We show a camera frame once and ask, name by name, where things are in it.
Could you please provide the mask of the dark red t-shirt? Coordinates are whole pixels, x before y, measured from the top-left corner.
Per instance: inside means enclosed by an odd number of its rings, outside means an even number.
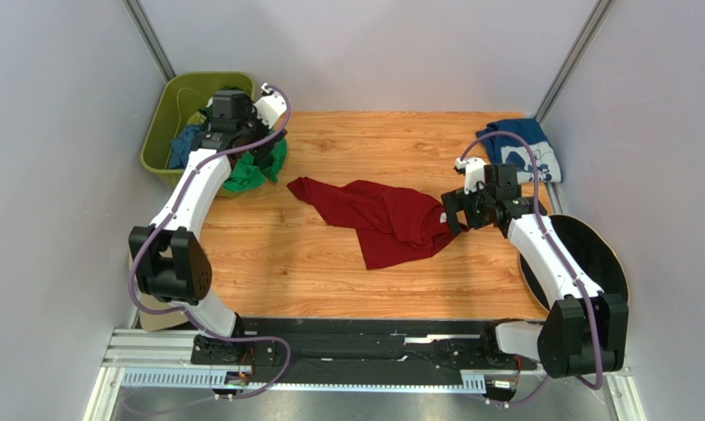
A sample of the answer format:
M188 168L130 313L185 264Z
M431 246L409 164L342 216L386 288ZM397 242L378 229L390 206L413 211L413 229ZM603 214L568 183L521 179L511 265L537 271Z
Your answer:
M456 239L445 207L415 189L362 180L338 187L299 177L288 190L326 224L353 229L368 270L430 258Z

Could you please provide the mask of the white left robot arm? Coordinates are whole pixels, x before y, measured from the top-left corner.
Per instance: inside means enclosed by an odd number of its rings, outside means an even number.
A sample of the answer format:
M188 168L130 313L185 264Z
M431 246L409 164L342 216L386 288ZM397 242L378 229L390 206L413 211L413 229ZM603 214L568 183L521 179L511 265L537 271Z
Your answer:
M181 179L162 210L132 228L128 293L144 314L183 314L202 334L232 342L239 316L211 289L212 268L199 242L207 213L232 172L231 157L267 153L286 134L291 105L265 83L253 101L242 90L220 90L189 146Z

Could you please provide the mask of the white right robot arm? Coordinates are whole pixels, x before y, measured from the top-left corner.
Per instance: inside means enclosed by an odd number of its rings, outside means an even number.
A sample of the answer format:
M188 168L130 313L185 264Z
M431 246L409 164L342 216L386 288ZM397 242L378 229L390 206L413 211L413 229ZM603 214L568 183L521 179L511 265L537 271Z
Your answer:
M549 314L538 325L491 322L487 354L522 356L552 378L604 375L622 369L629 319L627 281L612 251L582 266L562 242L538 196L524 196L513 164L458 158L463 187L441 196L453 234L492 225L516 248L531 293Z

